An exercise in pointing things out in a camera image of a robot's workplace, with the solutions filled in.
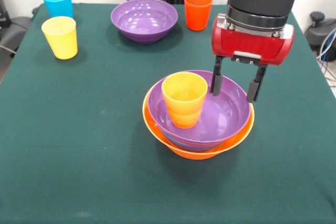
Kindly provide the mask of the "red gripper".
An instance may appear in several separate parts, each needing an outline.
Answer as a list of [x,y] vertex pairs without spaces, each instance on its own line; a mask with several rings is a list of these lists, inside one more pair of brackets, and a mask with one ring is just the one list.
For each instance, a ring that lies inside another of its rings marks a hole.
[[274,37],[272,32],[249,30],[235,26],[229,29],[230,23],[225,14],[219,13],[213,24],[212,51],[217,55],[214,64],[210,93],[218,96],[222,86],[221,74],[223,57],[245,57],[249,60],[258,60],[258,70],[251,81],[247,92],[247,101],[257,101],[262,81],[266,74],[267,65],[280,65],[289,54],[293,44],[295,28],[285,24]]

